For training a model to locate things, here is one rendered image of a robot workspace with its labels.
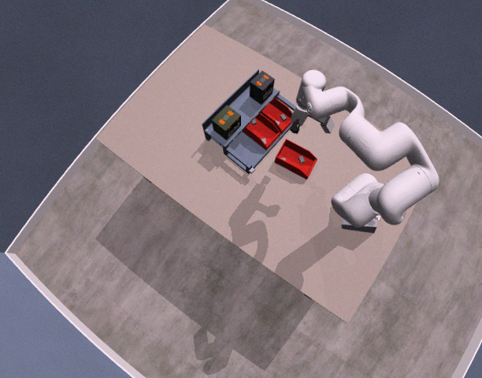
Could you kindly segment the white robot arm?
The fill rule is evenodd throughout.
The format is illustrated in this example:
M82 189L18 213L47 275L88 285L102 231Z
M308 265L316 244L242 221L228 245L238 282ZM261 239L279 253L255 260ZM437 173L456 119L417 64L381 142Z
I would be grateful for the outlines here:
M309 70L296 97L298 105L321 123L325 133L332 133L335 126L330 115L346 110L350 114L339 128L339 137L370 169L385 170L404 157L411 165L386 184L362 173L332 197L333 209L356 228L380 216L391 225L402 223L406 210L439 186L439 176L424 147L404 123L378 131L365 119L356 94L345 87L323 91L325 85L321 72Z

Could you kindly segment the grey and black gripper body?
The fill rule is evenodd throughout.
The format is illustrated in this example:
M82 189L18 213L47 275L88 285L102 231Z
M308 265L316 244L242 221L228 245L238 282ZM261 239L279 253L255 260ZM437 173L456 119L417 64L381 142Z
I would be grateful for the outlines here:
M297 103L297 102L296 102ZM306 109L301 108L298 103L295 107L295 110L291 116L291 122L295 122L296 119L300 120L299 124L302 126L305 122L305 119L308 117L308 113Z

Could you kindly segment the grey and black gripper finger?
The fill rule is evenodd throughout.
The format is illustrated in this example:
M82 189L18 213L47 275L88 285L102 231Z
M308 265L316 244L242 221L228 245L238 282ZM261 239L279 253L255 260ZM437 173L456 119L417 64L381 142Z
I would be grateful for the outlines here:
M290 129L291 132L293 132L293 133L295 133L295 134L298 134L298 131L299 131L299 129L300 129L300 128L299 128L299 127L300 127L299 121L300 121L300 120L296 119L296 121L293 122L293 125L291 126L291 129ZM297 126L298 126L298 127L297 127ZM296 130L295 130L295 129L296 129Z

